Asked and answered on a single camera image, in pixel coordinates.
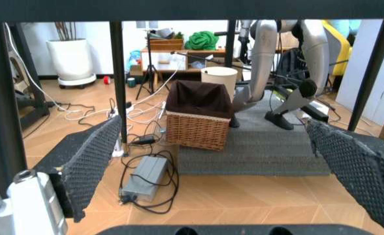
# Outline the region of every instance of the red object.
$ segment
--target red object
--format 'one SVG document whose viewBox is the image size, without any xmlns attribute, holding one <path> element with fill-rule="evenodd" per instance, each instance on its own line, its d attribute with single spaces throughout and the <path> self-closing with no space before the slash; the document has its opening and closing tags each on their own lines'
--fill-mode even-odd
<svg viewBox="0 0 384 235">
<path fill-rule="evenodd" d="M 109 76 L 104 76 L 103 83 L 105 83 L 105 85 L 111 84 L 111 78 Z"/>
</svg>

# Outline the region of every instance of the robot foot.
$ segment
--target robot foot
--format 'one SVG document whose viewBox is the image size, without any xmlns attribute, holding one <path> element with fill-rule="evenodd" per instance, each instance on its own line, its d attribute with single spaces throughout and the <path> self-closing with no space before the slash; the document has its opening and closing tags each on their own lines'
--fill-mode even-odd
<svg viewBox="0 0 384 235">
<path fill-rule="evenodd" d="M 240 123 L 236 118 L 236 114 L 234 114 L 233 117 L 231 118 L 229 126 L 231 128 L 239 128 L 240 127 Z"/>
<path fill-rule="evenodd" d="M 281 114 L 273 114 L 271 111 L 267 112 L 264 116 L 266 120 L 269 120 L 273 124 L 281 127 L 285 130 L 293 130 L 294 126 L 289 123 Z"/>
</svg>

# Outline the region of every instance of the green cup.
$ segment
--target green cup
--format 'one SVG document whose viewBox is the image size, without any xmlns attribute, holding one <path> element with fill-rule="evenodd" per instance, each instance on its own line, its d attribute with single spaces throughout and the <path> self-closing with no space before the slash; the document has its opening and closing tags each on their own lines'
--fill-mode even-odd
<svg viewBox="0 0 384 235">
<path fill-rule="evenodd" d="M 128 82 L 128 87 L 130 87 L 130 88 L 133 88 L 136 85 L 135 78 L 133 78 L 133 77 L 128 78 L 127 82 Z"/>
</svg>

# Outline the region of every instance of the white cylinder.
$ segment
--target white cylinder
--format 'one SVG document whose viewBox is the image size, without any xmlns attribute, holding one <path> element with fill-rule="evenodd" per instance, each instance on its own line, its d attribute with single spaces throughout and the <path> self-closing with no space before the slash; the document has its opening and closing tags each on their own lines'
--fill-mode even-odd
<svg viewBox="0 0 384 235">
<path fill-rule="evenodd" d="M 224 84 L 230 101 L 233 101 L 237 70 L 228 67 L 207 67 L 201 69 L 201 74 L 202 82 Z"/>
<path fill-rule="evenodd" d="M 74 81 L 93 75 L 93 64 L 86 39 L 48 41 L 52 63 L 61 80 Z"/>
</svg>

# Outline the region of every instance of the black metal pole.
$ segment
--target black metal pole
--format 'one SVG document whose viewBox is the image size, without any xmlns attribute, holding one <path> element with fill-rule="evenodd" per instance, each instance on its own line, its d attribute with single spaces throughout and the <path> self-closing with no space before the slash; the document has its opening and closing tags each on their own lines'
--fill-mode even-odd
<svg viewBox="0 0 384 235">
<path fill-rule="evenodd" d="M 151 61 L 151 42 L 150 42 L 150 32 L 147 31 L 147 50 L 148 50 L 148 88 L 150 88 L 151 93 L 154 93 L 154 84 L 153 84 L 153 63 Z"/>
<path fill-rule="evenodd" d="M 354 131 L 358 125 L 359 119 L 362 116 L 363 109 L 374 87 L 375 79 L 381 68 L 382 61 L 384 60 L 384 20 L 382 22 L 380 31 L 372 50 L 371 57 L 369 58 L 368 66 L 366 67 L 365 75 L 363 76 L 362 83 L 360 84 L 358 97 L 356 98 L 353 113 L 350 118 L 347 130 Z"/>
<path fill-rule="evenodd" d="M 114 62 L 115 95 L 117 98 L 118 113 L 122 119 L 122 146 L 124 148 L 124 153 L 128 154 L 122 23 L 121 21 L 109 22 L 109 27 L 111 31 L 112 60 Z"/>
<path fill-rule="evenodd" d="M 230 67 L 233 64 L 234 37 L 236 32 L 236 20 L 229 20 L 227 27 L 227 42 L 225 45 L 225 66 Z"/>
<path fill-rule="evenodd" d="M 6 198 L 13 177 L 25 170 L 26 159 L 9 57 L 0 23 L 0 194 Z"/>
<path fill-rule="evenodd" d="M 28 68 L 28 72 L 30 73 L 32 79 L 34 82 L 41 87 L 40 79 L 38 78 L 37 71 L 35 69 L 34 62 L 31 58 L 31 52 L 29 51 L 28 44 L 26 43 L 24 32 L 22 31 L 22 27 L 20 23 L 15 23 L 10 25 L 10 31 L 13 36 L 13 40 L 15 41 L 16 48 L 18 50 L 19 55 L 23 59 L 26 67 Z M 34 94 L 35 101 L 37 103 L 37 106 L 44 107 L 46 114 L 49 114 L 49 110 L 47 108 L 47 105 L 45 104 L 45 97 L 44 94 L 38 90 L 32 82 L 30 82 L 32 93 Z"/>
</svg>

